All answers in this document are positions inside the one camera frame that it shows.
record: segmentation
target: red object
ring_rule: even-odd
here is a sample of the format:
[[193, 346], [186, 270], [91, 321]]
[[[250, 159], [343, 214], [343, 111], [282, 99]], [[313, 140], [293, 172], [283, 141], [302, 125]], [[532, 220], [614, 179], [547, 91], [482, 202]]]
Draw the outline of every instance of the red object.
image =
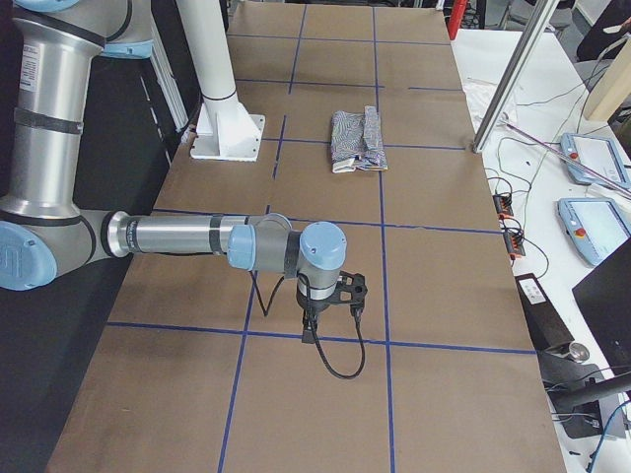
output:
[[447, 25], [447, 32], [450, 34], [450, 39], [456, 39], [457, 30], [462, 23], [462, 17], [466, 10], [466, 3], [468, 0], [456, 0], [454, 7], [452, 8], [452, 15], [450, 16], [450, 22]]

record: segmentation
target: gray floor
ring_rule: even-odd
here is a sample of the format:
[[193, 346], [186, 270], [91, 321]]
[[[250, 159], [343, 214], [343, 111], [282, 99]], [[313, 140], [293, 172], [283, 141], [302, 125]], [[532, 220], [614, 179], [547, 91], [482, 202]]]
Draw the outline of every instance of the gray floor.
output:
[[[494, 28], [498, 28], [497, 26], [502, 19], [502, 15], [504, 14], [504, 10], [506, 10], [506, 5], [508, 4], [508, 0], [487, 0], [486, 2], [486, 25], [487, 29], [491, 30]], [[567, 28], [559, 37], [559, 41], [563, 46], [563, 49], [567, 53], [568, 57], [572, 62], [576, 62], [576, 48], [579, 43], [583, 40], [583, 37], [587, 33], [590, 26], [585, 21], [583, 16], [579, 13], [578, 10], [574, 11], [574, 25]], [[509, 24], [509, 29], [518, 29], [520, 26], [517, 24]]]

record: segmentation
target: label sticker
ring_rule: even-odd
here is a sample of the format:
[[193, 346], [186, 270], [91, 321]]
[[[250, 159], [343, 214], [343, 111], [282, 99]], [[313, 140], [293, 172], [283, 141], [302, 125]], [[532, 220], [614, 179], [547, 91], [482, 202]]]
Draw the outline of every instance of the label sticker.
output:
[[522, 286], [524, 294], [526, 294], [531, 304], [545, 303], [545, 296], [533, 279], [521, 279], [520, 286]]
[[20, 73], [20, 89], [27, 92], [37, 91], [37, 71], [39, 69], [39, 48], [24, 45], [22, 49], [22, 71]]

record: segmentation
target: striped cloth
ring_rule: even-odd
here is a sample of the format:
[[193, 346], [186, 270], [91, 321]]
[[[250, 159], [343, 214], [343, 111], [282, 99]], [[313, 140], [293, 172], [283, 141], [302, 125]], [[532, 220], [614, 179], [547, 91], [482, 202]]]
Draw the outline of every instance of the striped cloth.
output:
[[336, 111], [332, 124], [333, 172], [387, 169], [382, 124], [376, 108], [367, 105], [364, 113]]

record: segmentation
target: robotic arm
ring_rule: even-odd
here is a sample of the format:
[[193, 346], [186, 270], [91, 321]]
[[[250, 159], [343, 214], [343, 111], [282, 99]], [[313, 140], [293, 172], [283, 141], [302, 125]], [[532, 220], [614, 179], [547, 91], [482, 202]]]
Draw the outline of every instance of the robotic arm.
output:
[[[239, 103], [219, 3], [177, 4], [204, 97], [195, 149], [255, 159], [264, 117]], [[0, 198], [0, 287], [30, 290], [128, 253], [226, 255], [236, 268], [298, 278], [303, 341], [317, 343], [317, 317], [330, 304], [350, 304], [359, 323], [366, 286], [340, 272], [346, 238], [333, 224], [296, 232], [278, 214], [132, 217], [73, 203], [92, 58], [149, 57], [150, 16], [150, 0], [15, 1], [25, 41], [11, 184]]]

